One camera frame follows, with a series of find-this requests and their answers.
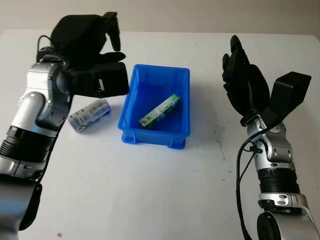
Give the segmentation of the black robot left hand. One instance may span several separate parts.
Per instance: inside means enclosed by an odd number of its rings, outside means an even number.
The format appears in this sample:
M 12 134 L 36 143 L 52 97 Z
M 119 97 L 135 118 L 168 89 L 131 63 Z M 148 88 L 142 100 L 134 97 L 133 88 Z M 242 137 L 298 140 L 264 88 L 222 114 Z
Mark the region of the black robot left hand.
M 53 29 L 51 43 L 70 68 L 117 63 L 126 58 L 121 52 L 117 13 L 67 15 Z

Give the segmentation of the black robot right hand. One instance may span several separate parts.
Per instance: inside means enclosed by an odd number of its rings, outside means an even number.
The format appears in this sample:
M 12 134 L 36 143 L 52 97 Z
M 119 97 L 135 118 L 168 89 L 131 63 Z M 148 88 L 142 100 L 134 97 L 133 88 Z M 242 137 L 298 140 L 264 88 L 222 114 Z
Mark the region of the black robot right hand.
M 230 39 L 230 51 L 222 58 L 222 79 L 231 105 L 243 117 L 263 112 L 270 103 L 267 81 L 250 63 L 237 35 Z

